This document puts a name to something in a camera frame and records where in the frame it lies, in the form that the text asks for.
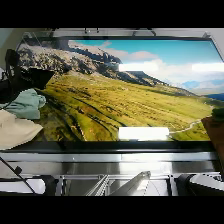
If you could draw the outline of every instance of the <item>beige cloth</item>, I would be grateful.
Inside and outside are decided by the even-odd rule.
[[[32,121],[16,118],[14,114],[0,110],[0,150],[31,141],[42,128]]]

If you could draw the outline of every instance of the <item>television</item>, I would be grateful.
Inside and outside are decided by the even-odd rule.
[[[210,38],[25,38],[17,52],[24,69],[55,72],[45,90],[36,89],[47,100],[34,121],[44,127],[36,144],[211,147],[201,119],[224,107],[224,63]],[[168,132],[120,137],[129,130]]]

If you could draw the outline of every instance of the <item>winding trail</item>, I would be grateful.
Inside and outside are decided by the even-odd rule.
[[[200,122],[201,122],[201,119],[198,119],[198,120],[194,121],[193,123],[191,123],[189,128],[185,128],[185,129],[180,130],[180,131],[171,131],[170,134],[175,134],[175,133],[180,133],[180,132],[188,131],[188,130],[190,130],[191,128],[193,128],[193,126],[194,126],[195,124],[198,124],[198,123],[200,123]]]

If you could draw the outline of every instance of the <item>teal cloth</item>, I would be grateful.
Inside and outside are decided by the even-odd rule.
[[[40,119],[39,108],[46,103],[46,98],[37,95],[34,89],[28,89],[19,94],[19,96],[5,109],[9,113],[15,114],[18,118],[29,120]]]

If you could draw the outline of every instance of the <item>brown object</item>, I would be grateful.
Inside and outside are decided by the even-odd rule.
[[[215,121],[212,117],[203,118],[201,121],[221,159],[221,162],[223,162],[224,161],[224,122]]]

